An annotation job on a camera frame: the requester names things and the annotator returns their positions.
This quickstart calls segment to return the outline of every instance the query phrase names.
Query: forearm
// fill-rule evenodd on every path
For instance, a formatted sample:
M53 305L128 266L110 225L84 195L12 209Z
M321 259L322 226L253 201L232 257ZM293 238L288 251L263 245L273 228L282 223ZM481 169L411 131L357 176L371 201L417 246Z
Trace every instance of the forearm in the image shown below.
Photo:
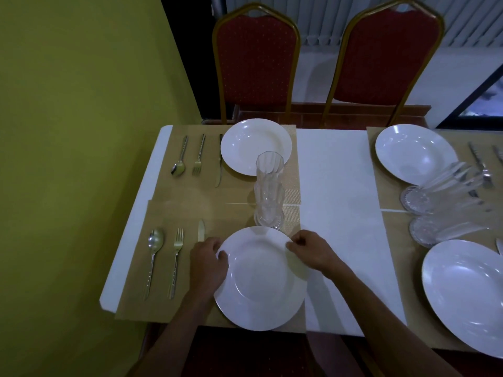
M130 375L180 376L197 327L205 322L209 301L189 291L171 323Z
M341 292L387 376L459 376L409 330L346 266L329 278Z

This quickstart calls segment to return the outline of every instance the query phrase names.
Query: plate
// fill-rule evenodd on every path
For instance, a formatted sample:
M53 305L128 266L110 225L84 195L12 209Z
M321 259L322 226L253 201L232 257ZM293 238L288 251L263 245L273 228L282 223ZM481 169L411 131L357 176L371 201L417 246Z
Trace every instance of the plate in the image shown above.
M267 119L247 119L233 125L220 145L222 158L236 172L256 176L256 158L266 151L278 152L286 162L292 139L282 126Z
M423 261L431 307L462 342L503 358L503 257L474 242L434 246Z
M215 293L223 314L252 331L267 331L289 321L307 291L307 268L285 247L282 232L255 226L222 243L229 255L227 278Z
M458 161L456 151L440 135L421 126L387 127L376 140L382 165L400 180L421 185Z

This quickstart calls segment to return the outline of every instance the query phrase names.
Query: human arm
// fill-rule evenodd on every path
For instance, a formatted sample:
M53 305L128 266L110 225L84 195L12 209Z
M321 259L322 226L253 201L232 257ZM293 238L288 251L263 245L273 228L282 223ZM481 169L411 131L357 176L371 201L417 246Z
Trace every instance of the human arm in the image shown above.
M460 376L393 315L318 234L301 230L287 248L334 283L386 376Z
M171 323L147 355L131 368L129 376L180 376L196 329L204 324L213 294L227 276L227 254L221 251L218 259L215 256L221 243L219 238L208 238L194 246L190 253L189 291Z

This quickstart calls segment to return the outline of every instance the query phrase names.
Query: person's left hand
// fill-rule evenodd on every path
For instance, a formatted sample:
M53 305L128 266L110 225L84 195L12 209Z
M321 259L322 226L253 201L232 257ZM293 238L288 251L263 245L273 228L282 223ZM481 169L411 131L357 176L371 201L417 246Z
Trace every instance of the person's left hand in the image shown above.
M215 256L222 242L211 237L196 243L190 252L190 291L198 298L210 300L227 276L227 253L221 251L218 259Z

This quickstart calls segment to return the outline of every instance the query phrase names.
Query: hand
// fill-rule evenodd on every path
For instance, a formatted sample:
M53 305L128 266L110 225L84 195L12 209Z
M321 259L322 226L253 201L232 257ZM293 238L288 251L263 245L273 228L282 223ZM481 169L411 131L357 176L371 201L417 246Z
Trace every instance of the hand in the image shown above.
M210 300L227 276L229 262L225 251L217 253L222 240L208 238L198 242L190 252L190 289L194 295Z
M297 255L302 263L321 271L327 278L348 267L322 237L309 230L299 231L286 247Z

